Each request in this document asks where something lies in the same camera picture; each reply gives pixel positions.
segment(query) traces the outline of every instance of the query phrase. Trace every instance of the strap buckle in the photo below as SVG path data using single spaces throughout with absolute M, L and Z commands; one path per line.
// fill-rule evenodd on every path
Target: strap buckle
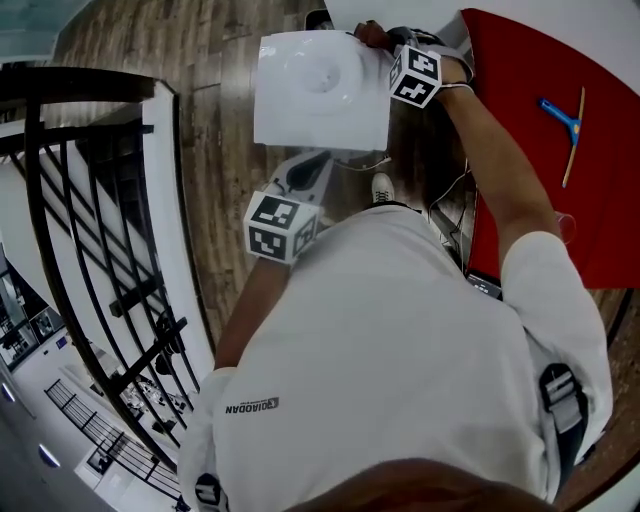
M 546 368 L 540 377 L 540 393 L 559 434 L 583 421 L 578 398 L 582 388 L 566 364 L 551 364 Z

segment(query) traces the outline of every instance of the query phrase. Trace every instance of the red table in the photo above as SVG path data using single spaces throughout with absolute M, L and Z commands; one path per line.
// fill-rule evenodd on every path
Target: red table
M 556 211 L 576 219 L 568 244 L 588 288 L 640 287 L 640 97 L 576 50 L 477 9 L 462 11 L 476 65 L 476 92 L 520 144 Z M 580 140 L 566 189 L 567 128 L 538 106 L 546 98 L 577 117 Z M 478 196 L 469 269 L 499 277 L 498 239 Z

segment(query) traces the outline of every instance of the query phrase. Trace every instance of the hand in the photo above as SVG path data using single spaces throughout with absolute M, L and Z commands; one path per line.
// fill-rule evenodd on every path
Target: hand
M 358 23 L 354 35 L 361 43 L 372 48 L 382 48 L 393 55 L 393 43 L 391 37 L 375 21 L 367 21 L 366 24 Z
M 467 74 L 458 59 L 452 57 L 442 57 L 440 60 L 442 68 L 442 83 L 452 84 L 454 82 L 466 82 Z

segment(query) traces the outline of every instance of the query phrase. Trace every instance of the black strap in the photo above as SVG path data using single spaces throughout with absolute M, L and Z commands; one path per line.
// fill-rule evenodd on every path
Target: black strap
M 418 45 L 418 40 L 413 33 L 413 31 L 408 27 L 396 27 L 387 31 L 389 37 L 391 38 L 391 42 L 393 43 L 393 47 L 396 46 L 404 46 L 408 44 L 409 41 L 413 40 Z
M 567 482 L 589 420 L 587 398 L 571 369 L 563 363 L 547 366 L 540 377 L 545 410 L 553 417 L 560 456 L 560 485 Z

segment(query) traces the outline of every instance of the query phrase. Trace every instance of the white cable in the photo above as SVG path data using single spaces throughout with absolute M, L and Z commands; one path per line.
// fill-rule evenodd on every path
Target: white cable
M 391 158 L 390 157 L 385 157 L 382 160 L 380 160 L 377 164 L 372 165 L 371 167 L 351 167 L 349 165 L 345 165 L 342 162 L 340 162 L 340 160 L 334 160 L 334 163 L 338 166 L 338 167 L 342 167 L 343 169 L 349 169 L 350 171 L 370 171 L 371 169 L 375 169 L 376 167 L 382 165 L 382 164 L 386 164 L 387 162 L 391 162 Z
M 462 240 L 462 226 L 464 225 L 464 212 L 462 212 L 462 222 L 460 223 L 460 272 L 464 275 L 464 245 Z
M 460 176 L 458 176 L 458 177 L 453 181 L 453 183 L 451 184 L 451 186 L 447 189 L 447 191 L 446 191 L 444 194 L 442 194 L 438 199 L 436 199 L 435 201 L 433 201 L 433 202 L 431 203 L 431 205 L 429 206 L 429 211 L 431 211 L 431 208 L 433 208 L 436 204 L 438 204 L 438 201 L 441 201 L 442 199 L 444 199 L 444 198 L 445 198 L 445 196 L 446 196 L 449 192 L 451 192 L 451 189 L 452 189 L 453 187 L 455 187 L 456 183 L 458 183 L 458 182 L 459 182 L 462 178 L 464 178 L 464 177 L 465 177 L 465 175 L 467 175 L 468 173 L 469 173 L 469 170 L 465 170 L 465 172 L 463 172 Z
M 440 89 L 455 89 L 456 87 L 465 87 L 475 94 L 473 87 L 471 87 L 469 84 L 464 84 L 464 83 L 442 84 L 440 86 Z

